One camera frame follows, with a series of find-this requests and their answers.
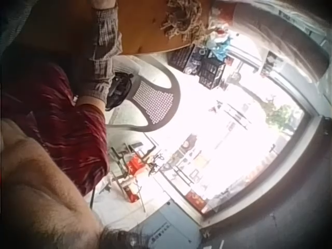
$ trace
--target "tree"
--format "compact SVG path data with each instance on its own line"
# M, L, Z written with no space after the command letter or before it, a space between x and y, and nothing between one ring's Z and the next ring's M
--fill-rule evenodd
M289 105L282 105L277 108L274 104L274 97L266 101L262 100L253 91L241 85L239 83L240 79L241 75L239 73L234 73L230 78L227 79L227 83L241 88L245 93L252 97L264 110L266 114L266 123L270 126L277 127L279 130L282 130L291 115L291 107Z

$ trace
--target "red shirt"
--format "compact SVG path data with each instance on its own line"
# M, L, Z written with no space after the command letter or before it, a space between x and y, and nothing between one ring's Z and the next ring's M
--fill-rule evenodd
M61 68L39 65L2 90L1 116L36 139L83 196L107 174L105 117L92 105L75 107Z

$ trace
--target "person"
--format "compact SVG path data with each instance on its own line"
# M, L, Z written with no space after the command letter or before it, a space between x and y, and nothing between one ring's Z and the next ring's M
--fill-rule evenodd
M1 235L10 248L148 248L140 233L103 227L83 198L108 172L104 111L121 52L115 0L90 2L76 103L52 63L31 65L1 92Z

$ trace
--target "chair backrest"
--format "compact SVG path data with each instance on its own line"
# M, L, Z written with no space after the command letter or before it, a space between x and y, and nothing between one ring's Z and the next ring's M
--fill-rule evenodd
M133 61L130 65L124 60L114 63L115 71L133 73L133 86L127 100L131 101L147 120L146 126L130 124L108 125L112 128L123 128L131 131L151 132L166 125L175 115L180 103L180 86L174 74L153 56L139 56L141 60L153 65L167 75L171 82L170 88L157 86L139 75L139 66Z

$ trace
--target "window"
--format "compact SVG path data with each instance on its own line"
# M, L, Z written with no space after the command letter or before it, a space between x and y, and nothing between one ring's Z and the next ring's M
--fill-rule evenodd
M161 168L201 214L218 212L252 183L305 115L276 82L239 58L234 57L223 78L228 87L214 90L209 97L215 98L214 105L198 115L199 125Z

